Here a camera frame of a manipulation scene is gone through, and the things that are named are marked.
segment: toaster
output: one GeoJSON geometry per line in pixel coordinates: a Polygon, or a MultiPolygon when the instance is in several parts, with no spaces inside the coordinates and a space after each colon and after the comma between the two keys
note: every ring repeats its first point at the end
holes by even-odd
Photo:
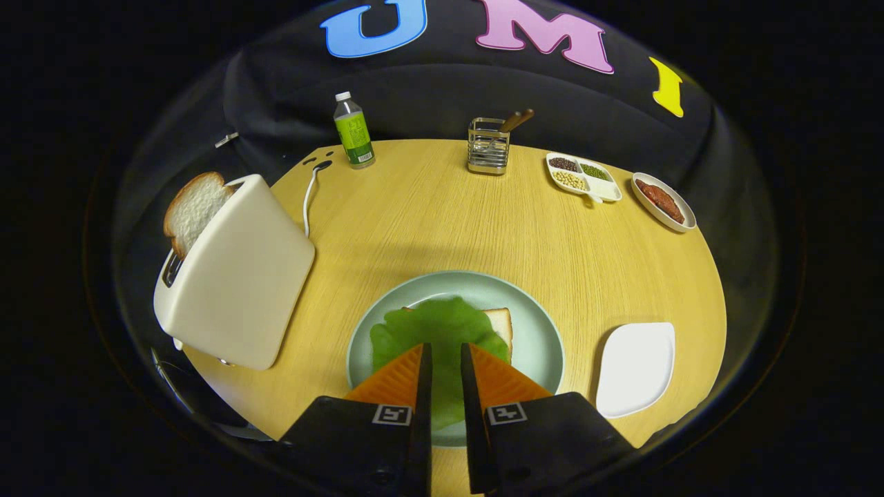
{"type": "Polygon", "coordinates": [[[154,288],[160,326],[222,363],[276,361],[316,248],[259,174],[235,188],[183,260],[170,250],[154,288]]]}

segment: round table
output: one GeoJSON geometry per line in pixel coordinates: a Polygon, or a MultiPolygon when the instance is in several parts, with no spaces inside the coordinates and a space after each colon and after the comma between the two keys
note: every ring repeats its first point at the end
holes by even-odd
{"type": "MultiPolygon", "coordinates": [[[[671,383],[650,408],[610,420],[633,446],[694,409],[724,353],[724,294],[700,229],[676,233],[638,202],[630,173],[605,164],[623,192],[595,204],[558,189],[546,150],[514,145],[507,173],[469,172],[458,140],[374,142],[377,161],[353,170],[341,145],[315,150],[272,187],[294,221],[313,166],[309,206],[316,260],[267,371],[221,364],[185,347],[212,388],[250,423],[279,439],[319,395],[348,391],[347,344],[381,295],[434,271],[488,273],[522,288],[549,312],[565,346],[559,393],[595,402],[607,336],[627,323],[675,328],[671,383]]],[[[465,448],[434,447],[432,488],[469,495],[465,448]]]]}

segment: blue letter u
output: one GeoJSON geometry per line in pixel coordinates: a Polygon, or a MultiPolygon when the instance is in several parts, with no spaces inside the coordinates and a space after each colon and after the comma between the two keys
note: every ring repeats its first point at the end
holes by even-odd
{"type": "Polygon", "coordinates": [[[335,57],[366,57],[388,50],[398,49],[416,40],[427,28],[426,0],[385,0],[396,4],[399,25],[390,33],[380,36],[362,36],[362,13],[370,5],[355,7],[332,16],[320,24],[325,28],[325,46],[335,57]]]}

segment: red beans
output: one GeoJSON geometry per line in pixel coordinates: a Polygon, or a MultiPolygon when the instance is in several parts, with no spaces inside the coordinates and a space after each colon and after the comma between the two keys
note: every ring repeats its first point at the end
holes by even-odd
{"type": "Polygon", "coordinates": [[[574,164],[572,161],[567,160],[562,157],[555,157],[550,159],[550,165],[552,167],[558,167],[559,169],[564,169],[566,171],[580,172],[577,169],[577,164],[574,164]]]}

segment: meat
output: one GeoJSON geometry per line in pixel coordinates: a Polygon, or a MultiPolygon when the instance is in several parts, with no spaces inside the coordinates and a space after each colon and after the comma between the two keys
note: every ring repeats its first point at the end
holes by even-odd
{"type": "Polygon", "coordinates": [[[636,184],[638,185],[638,189],[642,190],[644,196],[648,197],[648,199],[654,203],[657,207],[660,207],[660,210],[664,211],[670,218],[674,219],[678,223],[684,223],[684,216],[682,212],[678,210],[678,206],[675,205],[675,201],[669,196],[668,193],[664,192],[662,188],[649,185],[641,180],[636,180],[636,184]]]}

